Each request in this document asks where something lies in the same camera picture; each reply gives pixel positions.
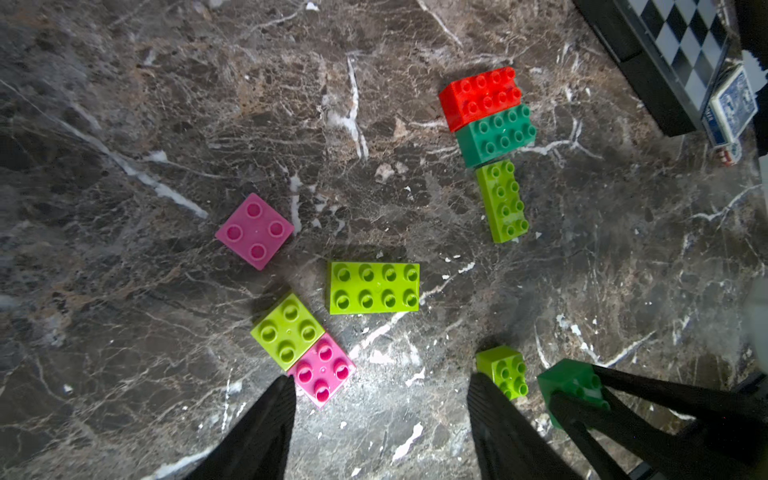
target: dark green lego brick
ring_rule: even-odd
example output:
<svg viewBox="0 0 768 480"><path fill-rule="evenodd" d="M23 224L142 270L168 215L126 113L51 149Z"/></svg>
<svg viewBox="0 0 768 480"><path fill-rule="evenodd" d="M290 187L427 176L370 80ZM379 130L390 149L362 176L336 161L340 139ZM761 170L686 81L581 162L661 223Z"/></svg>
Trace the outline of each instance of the dark green lego brick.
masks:
<svg viewBox="0 0 768 480"><path fill-rule="evenodd" d="M531 110L520 104L490 117L473 121L456 132L467 167L477 167L536 140Z"/></svg>
<svg viewBox="0 0 768 480"><path fill-rule="evenodd" d="M571 359L563 359L554 364L538 377L538 387L544 396L544 404L549 410L549 401L555 392L564 392L570 396L609 410L608 402L603 400L603 382L595 375L592 365ZM560 422L549 413L552 425L562 429Z"/></svg>

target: square lego brick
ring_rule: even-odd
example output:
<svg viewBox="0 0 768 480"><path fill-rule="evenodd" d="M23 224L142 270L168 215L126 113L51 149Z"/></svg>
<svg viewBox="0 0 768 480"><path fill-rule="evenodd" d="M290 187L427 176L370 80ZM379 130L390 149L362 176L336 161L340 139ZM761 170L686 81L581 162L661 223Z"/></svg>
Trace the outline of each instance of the square lego brick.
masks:
<svg viewBox="0 0 768 480"><path fill-rule="evenodd" d="M251 330L250 334L283 370L325 333L295 293L289 293Z"/></svg>
<svg viewBox="0 0 768 480"><path fill-rule="evenodd" d="M256 270L263 270L292 233L288 220L251 194L216 232L216 238Z"/></svg>
<svg viewBox="0 0 768 480"><path fill-rule="evenodd" d="M497 346L475 356L478 372L486 374L512 400L528 394L522 353L508 346Z"/></svg>
<svg viewBox="0 0 768 480"><path fill-rule="evenodd" d="M288 370L288 375L293 375L296 384L321 409L355 370L355 364L344 350L325 333Z"/></svg>
<svg viewBox="0 0 768 480"><path fill-rule="evenodd" d="M611 409L608 402L603 399L603 382L599 376L595 375L594 369L589 363L563 359L539 374L536 379L547 409L549 409L552 394L555 392L567 393L601 409ZM552 425L559 429L563 428L551 412L549 417L552 420Z"/></svg>

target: black and white checkered pattern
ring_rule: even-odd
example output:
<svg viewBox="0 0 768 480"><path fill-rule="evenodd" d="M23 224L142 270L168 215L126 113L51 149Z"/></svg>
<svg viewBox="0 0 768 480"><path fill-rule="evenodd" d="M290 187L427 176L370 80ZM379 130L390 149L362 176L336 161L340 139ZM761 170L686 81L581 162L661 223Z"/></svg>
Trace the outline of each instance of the black and white checkered pattern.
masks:
<svg viewBox="0 0 768 480"><path fill-rule="evenodd" d="M713 0L629 0L661 57L701 108L726 47Z"/></svg>

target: pink lego brick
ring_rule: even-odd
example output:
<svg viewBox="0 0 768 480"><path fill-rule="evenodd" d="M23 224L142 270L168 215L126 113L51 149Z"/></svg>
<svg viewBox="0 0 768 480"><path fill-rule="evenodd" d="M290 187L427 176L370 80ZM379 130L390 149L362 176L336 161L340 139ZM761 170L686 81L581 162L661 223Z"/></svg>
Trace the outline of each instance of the pink lego brick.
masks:
<svg viewBox="0 0 768 480"><path fill-rule="evenodd" d="M324 333L288 370L288 375L293 375L296 384L321 409L356 368L331 335Z"/></svg>
<svg viewBox="0 0 768 480"><path fill-rule="evenodd" d="M216 238L256 270L263 270L292 233L288 220L251 194L216 232Z"/></svg>

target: green lego brick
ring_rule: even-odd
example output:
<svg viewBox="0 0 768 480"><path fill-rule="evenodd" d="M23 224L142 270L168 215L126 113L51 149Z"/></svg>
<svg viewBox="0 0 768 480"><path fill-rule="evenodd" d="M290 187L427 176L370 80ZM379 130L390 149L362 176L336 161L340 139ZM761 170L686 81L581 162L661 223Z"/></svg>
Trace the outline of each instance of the green lego brick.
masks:
<svg viewBox="0 0 768 480"><path fill-rule="evenodd" d="M570 396L593 403L596 406L610 410L611 406L603 400L603 382L594 373L592 365L576 360L563 359L546 370L538 377L538 387L544 396L544 404L549 409L549 401L555 392L565 392ZM551 414L552 425L562 429L560 422Z"/></svg>
<svg viewBox="0 0 768 480"><path fill-rule="evenodd" d="M331 315L415 312L419 264L331 262L326 301Z"/></svg>
<svg viewBox="0 0 768 480"><path fill-rule="evenodd" d="M325 332L299 297L289 293L250 334L283 370L288 371Z"/></svg>
<svg viewBox="0 0 768 480"><path fill-rule="evenodd" d="M520 200L520 185L515 181L515 166L509 160L485 165L477 170L485 214L496 243L520 237L528 231Z"/></svg>
<svg viewBox="0 0 768 480"><path fill-rule="evenodd" d="M536 140L531 109L520 104L490 117L473 121L456 132L467 167L477 167Z"/></svg>
<svg viewBox="0 0 768 480"><path fill-rule="evenodd" d="M508 346L480 352L475 357L478 372L486 374L510 400L528 394L523 355Z"/></svg>

